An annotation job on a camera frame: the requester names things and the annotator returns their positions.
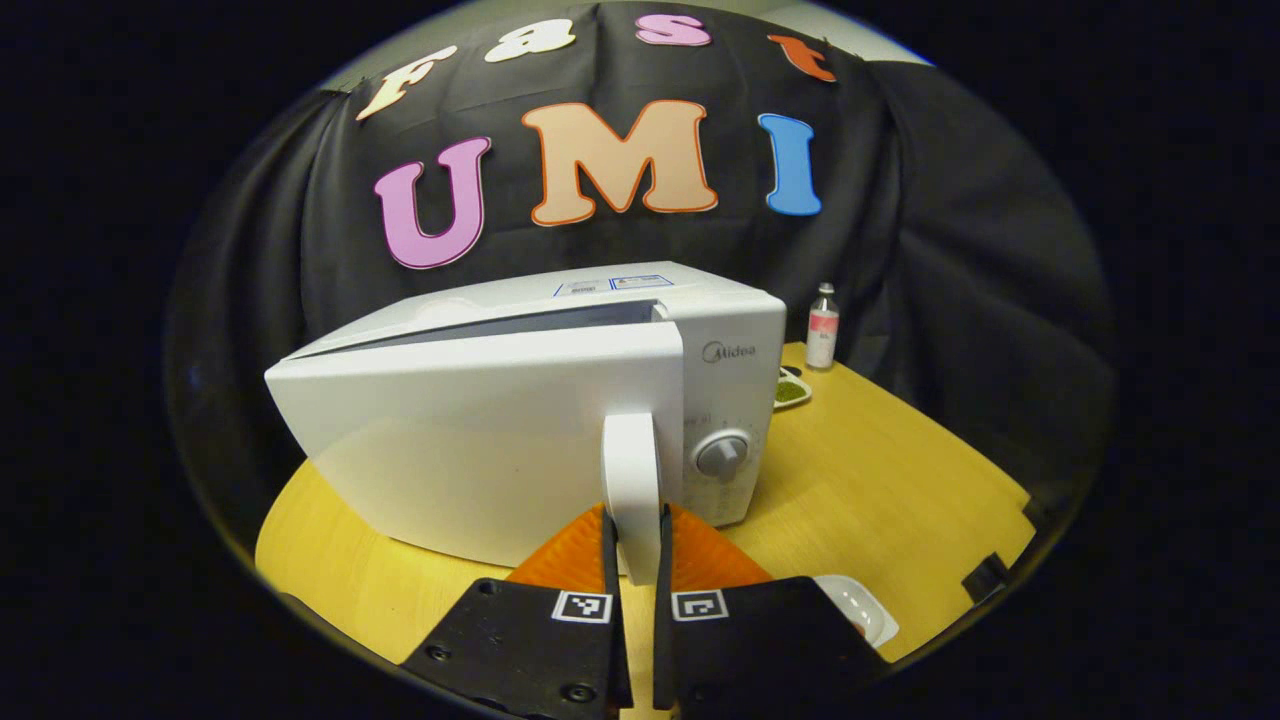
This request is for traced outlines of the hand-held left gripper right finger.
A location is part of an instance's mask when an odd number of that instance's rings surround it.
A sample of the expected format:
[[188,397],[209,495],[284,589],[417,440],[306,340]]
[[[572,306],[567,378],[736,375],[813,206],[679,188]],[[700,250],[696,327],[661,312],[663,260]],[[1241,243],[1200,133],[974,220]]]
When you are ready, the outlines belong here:
[[672,714],[836,714],[888,661],[810,577],[691,589],[676,580],[677,520],[660,514],[653,706]]

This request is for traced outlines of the small bottle with pink label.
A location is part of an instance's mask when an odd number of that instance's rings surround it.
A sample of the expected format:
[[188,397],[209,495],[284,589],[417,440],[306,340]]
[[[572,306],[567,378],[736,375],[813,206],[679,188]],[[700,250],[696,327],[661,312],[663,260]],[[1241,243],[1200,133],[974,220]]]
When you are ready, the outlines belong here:
[[835,365],[835,347],[840,325],[840,310],[835,302],[835,286],[822,282],[809,307],[806,324],[805,364],[810,369],[829,370]]

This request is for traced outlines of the white microwave oven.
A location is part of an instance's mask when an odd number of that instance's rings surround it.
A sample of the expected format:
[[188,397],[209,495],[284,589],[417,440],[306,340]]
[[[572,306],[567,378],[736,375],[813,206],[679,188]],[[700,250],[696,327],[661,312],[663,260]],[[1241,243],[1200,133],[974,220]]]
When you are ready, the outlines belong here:
[[787,307],[671,261],[404,299],[264,375],[320,475],[372,529],[516,566],[604,503],[653,583],[666,505],[710,527],[753,501]]

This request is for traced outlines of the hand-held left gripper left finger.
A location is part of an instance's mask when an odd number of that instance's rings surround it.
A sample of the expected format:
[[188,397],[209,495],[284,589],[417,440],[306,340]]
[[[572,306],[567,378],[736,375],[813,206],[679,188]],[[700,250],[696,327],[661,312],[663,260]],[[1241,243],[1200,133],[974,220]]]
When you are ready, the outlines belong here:
[[634,694],[616,544],[591,506],[508,577],[476,579],[401,666],[516,717],[620,720]]

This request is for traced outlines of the black table edge clamp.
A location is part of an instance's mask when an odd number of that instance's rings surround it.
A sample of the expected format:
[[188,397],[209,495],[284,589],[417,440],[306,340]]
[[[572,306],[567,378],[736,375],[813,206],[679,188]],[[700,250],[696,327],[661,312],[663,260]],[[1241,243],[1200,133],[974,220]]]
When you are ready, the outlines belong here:
[[972,603],[979,606],[992,596],[1009,588],[1012,580],[1009,566],[998,553],[992,552],[982,559],[975,568],[963,578],[963,588]]

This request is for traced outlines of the white rectangular plate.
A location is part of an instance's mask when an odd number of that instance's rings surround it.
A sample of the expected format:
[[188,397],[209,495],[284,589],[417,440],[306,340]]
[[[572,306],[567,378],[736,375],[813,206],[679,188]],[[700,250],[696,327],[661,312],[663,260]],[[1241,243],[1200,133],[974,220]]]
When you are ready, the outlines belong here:
[[813,577],[813,580],[873,648],[899,634],[897,620],[859,580],[837,574]]

